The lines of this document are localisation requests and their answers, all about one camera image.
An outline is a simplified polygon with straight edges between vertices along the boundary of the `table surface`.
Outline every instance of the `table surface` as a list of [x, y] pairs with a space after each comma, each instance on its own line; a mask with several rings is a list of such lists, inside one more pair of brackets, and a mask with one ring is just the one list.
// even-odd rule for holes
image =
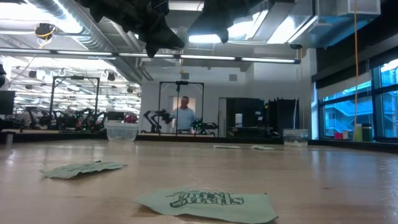
[[[138, 195], [181, 186], [266, 192], [278, 224], [398, 223], [397, 155], [316, 146], [259, 151], [239, 145], [242, 149], [81, 140], [0, 148], [1, 223], [224, 223], [164, 216], [134, 203]], [[72, 180], [46, 179], [39, 172], [98, 159], [129, 165]]]

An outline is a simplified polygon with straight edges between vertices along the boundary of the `light blue shirt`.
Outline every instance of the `light blue shirt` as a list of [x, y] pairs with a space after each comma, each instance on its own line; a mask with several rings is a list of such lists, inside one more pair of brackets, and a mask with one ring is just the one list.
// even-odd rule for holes
[[[173, 110], [171, 114], [172, 118], [177, 117], [177, 110]], [[191, 123], [196, 119], [195, 112], [191, 108], [178, 109], [178, 130], [191, 130]]]

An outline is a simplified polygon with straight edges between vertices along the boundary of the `orange cable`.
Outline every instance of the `orange cable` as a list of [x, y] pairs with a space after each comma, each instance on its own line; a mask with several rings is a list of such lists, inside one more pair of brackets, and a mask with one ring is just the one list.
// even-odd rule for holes
[[354, 114], [354, 138], [353, 138], [353, 140], [355, 140], [355, 135], [356, 135], [356, 113], [357, 113], [357, 109], [358, 109], [358, 77], [359, 77], [357, 0], [355, 0], [355, 5], [354, 5], [354, 29], [355, 29], [356, 76], [355, 76], [355, 114]]

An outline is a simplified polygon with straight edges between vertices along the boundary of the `plastic bin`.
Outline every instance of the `plastic bin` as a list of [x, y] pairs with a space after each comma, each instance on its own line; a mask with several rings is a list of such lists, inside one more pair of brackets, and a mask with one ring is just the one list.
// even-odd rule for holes
[[110, 141], [134, 141], [138, 134], [138, 124], [105, 123]]
[[284, 129], [285, 146], [307, 147], [308, 130], [307, 129]]

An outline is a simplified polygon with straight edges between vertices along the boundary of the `green paper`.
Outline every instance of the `green paper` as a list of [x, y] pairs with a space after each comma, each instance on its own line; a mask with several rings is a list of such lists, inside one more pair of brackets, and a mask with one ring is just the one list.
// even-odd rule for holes
[[239, 146], [222, 146], [222, 145], [214, 145], [215, 149], [240, 149]]
[[135, 199], [163, 215], [196, 215], [239, 223], [267, 223], [277, 218], [266, 194], [160, 189]]
[[265, 147], [265, 146], [251, 146], [250, 149], [275, 150], [273, 147]]
[[81, 173], [83, 174], [102, 170], [120, 169], [124, 166], [126, 165], [119, 164], [117, 162], [94, 162], [91, 164], [71, 164], [67, 166], [61, 166], [50, 171], [40, 170], [40, 172], [48, 178], [56, 177], [61, 179], [69, 179]]

